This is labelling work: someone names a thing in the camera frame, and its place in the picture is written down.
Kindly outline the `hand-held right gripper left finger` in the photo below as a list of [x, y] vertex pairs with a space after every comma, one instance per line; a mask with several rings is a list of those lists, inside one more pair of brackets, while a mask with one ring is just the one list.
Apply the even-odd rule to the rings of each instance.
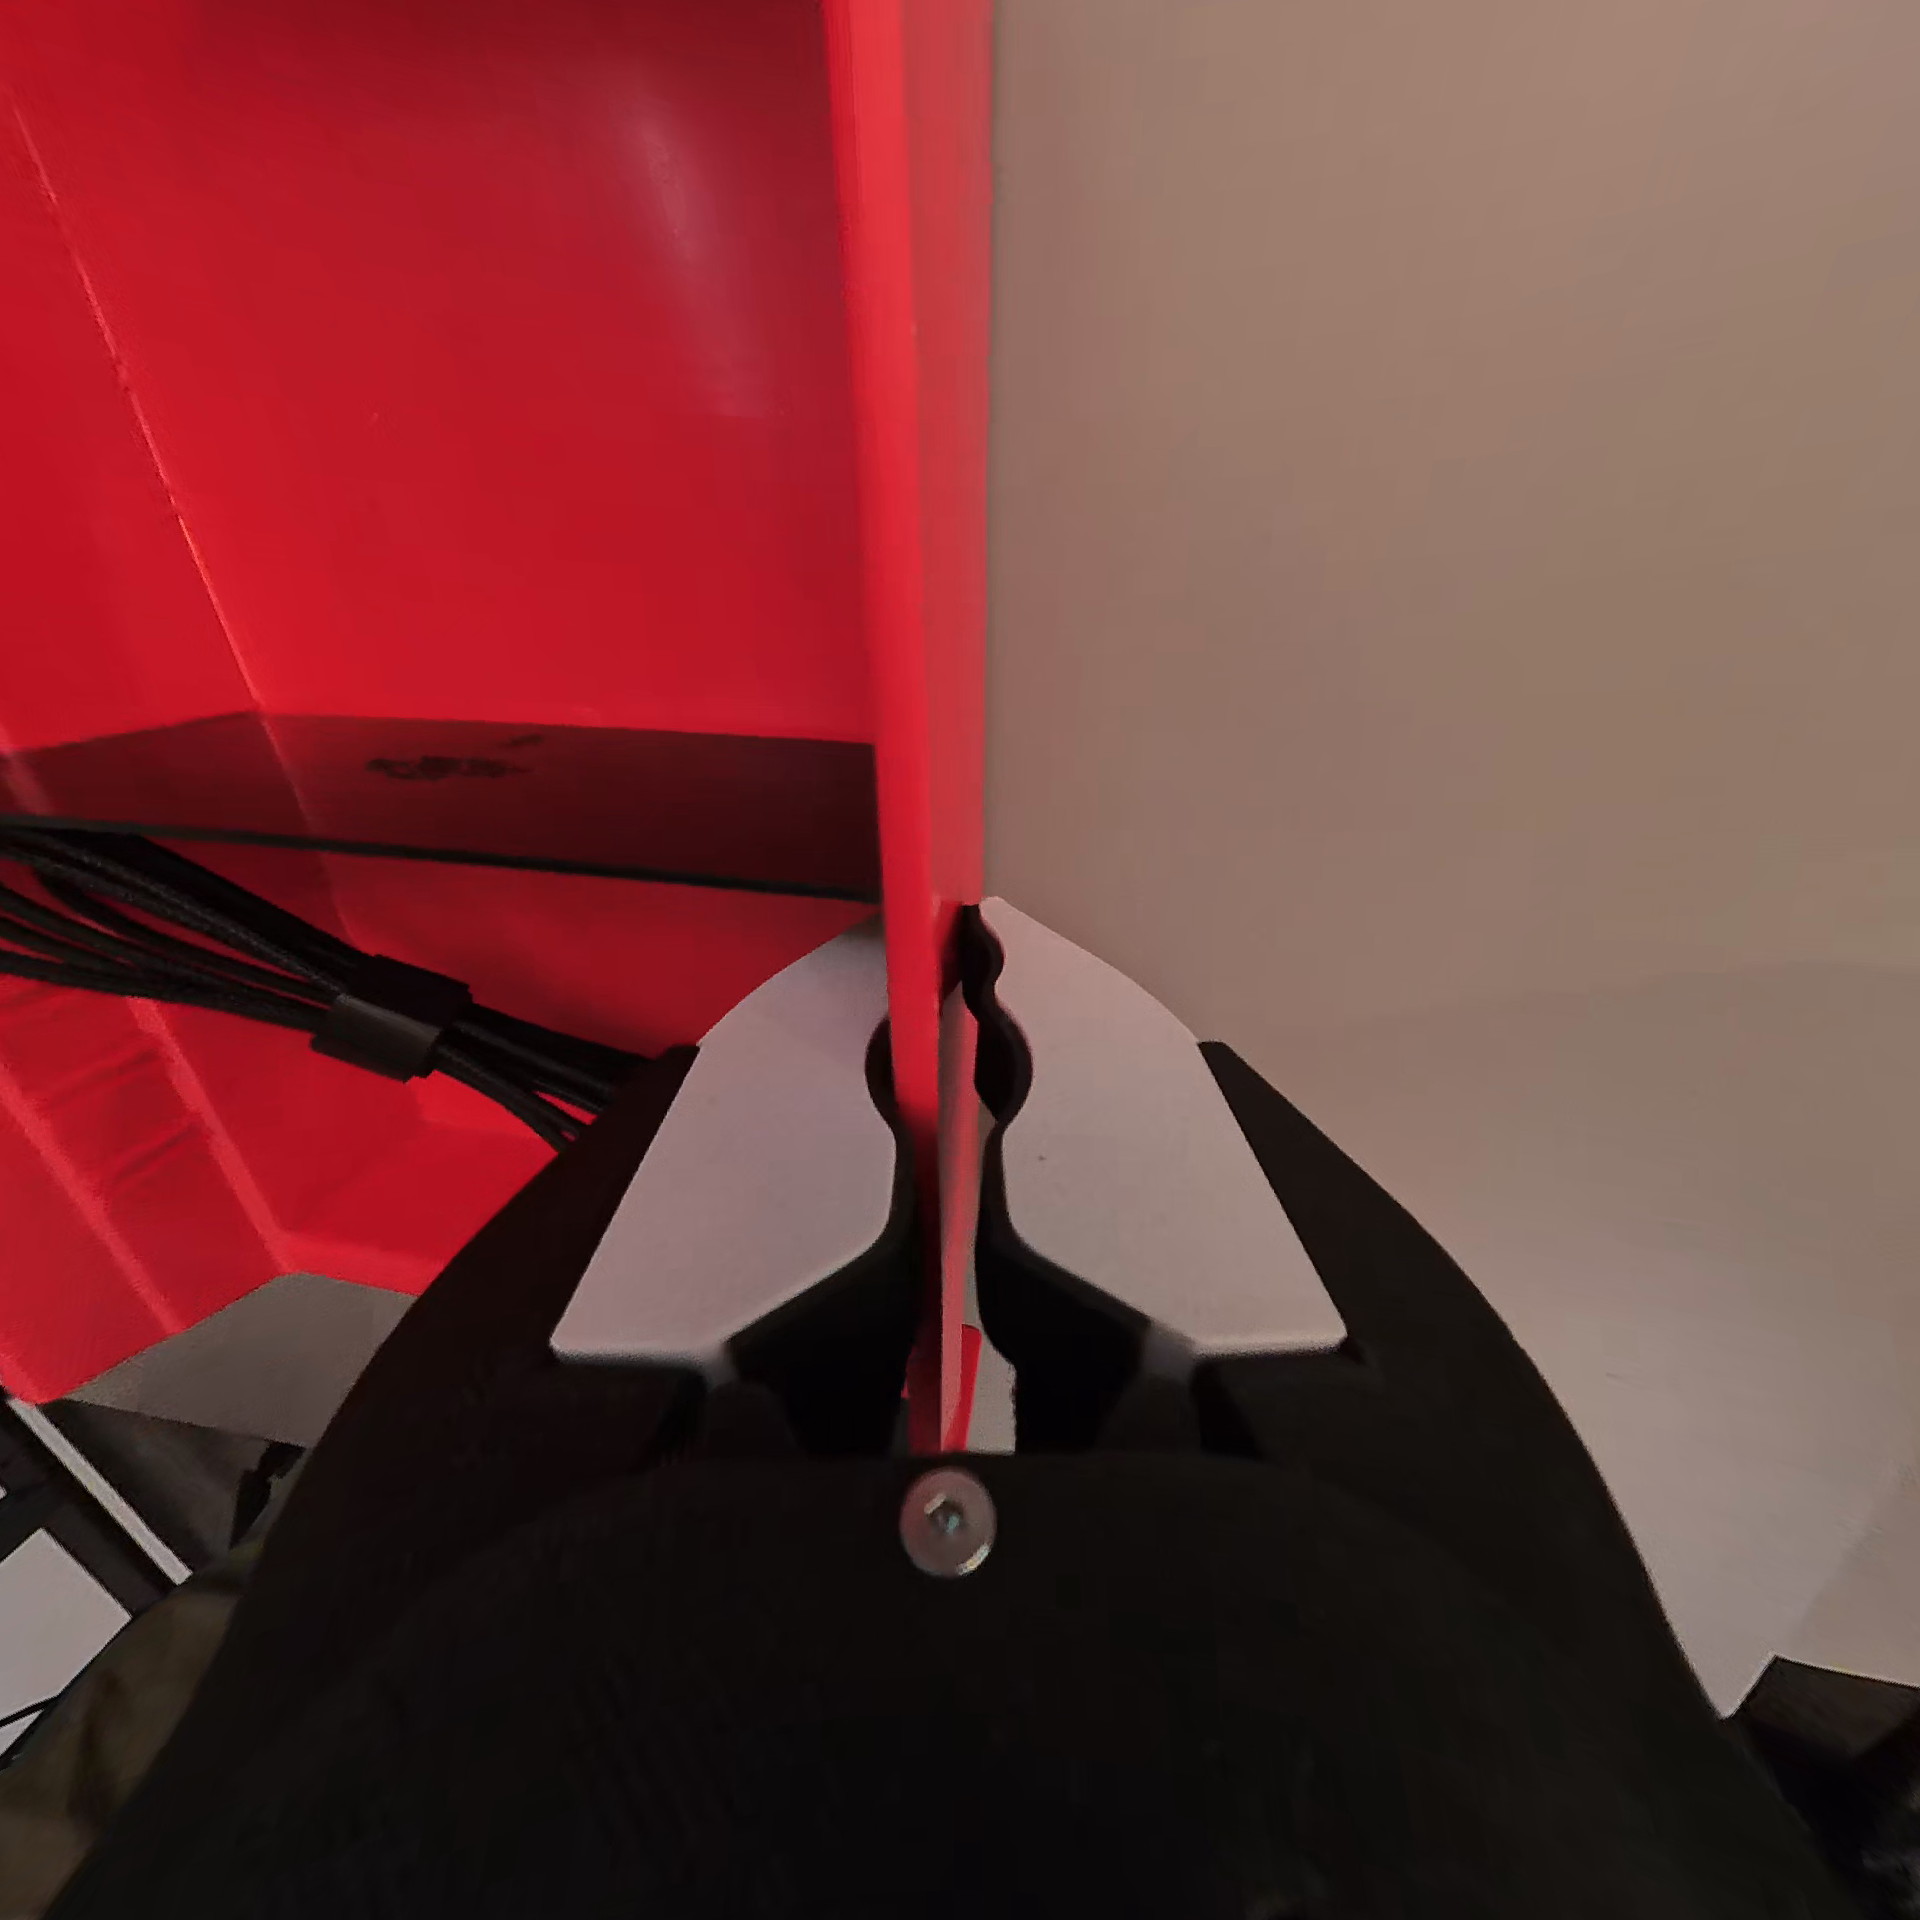
[[886, 1028], [886, 921], [862, 920], [700, 1034], [553, 1322], [558, 1361], [742, 1371], [747, 1336], [886, 1243], [914, 1201]]

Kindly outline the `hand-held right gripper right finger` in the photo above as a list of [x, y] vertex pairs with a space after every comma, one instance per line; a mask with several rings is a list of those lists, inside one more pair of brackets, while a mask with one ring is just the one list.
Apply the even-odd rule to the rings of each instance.
[[1011, 1366], [1204, 1366], [1349, 1338], [1181, 1017], [1000, 898], [961, 916], [961, 997], [989, 1119], [977, 1300]]

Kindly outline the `red plastic bin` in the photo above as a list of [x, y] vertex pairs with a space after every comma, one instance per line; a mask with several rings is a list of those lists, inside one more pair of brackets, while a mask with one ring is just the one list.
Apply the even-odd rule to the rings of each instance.
[[881, 902], [4, 821], [4, 1390], [410, 1306], [881, 920], [961, 1361], [992, 4], [4, 4], [4, 749], [236, 712], [874, 749]]

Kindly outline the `black bin divider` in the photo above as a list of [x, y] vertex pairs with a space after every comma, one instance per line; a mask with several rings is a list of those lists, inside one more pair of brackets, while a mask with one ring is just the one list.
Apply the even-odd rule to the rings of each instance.
[[881, 902], [862, 743], [236, 712], [4, 749], [4, 821]]

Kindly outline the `person's olive trousers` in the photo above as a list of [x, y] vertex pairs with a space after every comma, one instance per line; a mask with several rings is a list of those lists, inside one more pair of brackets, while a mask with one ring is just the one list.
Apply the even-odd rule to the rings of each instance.
[[42, 1915], [192, 1708], [258, 1539], [229, 1549], [133, 1616], [35, 1721], [0, 1772], [0, 1913]]

